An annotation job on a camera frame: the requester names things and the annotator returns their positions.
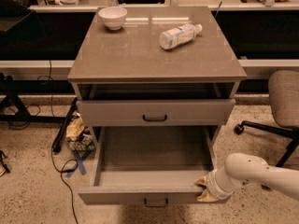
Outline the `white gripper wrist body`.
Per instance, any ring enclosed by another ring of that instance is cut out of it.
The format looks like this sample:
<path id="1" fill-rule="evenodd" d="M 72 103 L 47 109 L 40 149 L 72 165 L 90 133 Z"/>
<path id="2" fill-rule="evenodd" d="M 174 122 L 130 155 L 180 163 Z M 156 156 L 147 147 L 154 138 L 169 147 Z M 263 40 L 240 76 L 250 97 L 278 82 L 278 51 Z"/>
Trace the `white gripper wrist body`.
<path id="1" fill-rule="evenodd" d="M 227 199 L 242 187 L 242 182 L 230 177 L 224 168 L 215 169 L 206 176 L 206 191 L 215 201 Z"/>

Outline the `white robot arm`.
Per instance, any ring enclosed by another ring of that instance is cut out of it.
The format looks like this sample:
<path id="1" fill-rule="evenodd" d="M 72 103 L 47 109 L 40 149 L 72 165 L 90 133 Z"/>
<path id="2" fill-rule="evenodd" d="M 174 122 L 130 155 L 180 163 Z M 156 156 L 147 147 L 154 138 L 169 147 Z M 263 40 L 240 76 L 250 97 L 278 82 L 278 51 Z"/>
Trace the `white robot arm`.
<path id="1" fill-rule="evenodd" d="M 201 203 L 225 200 L 237 189 L 256 183 L 299 201 L 299 171 L 269 165 L 264 159 L 243 153 L 229 155 L 223 166 L 195 181 L 204 191 Z"/>

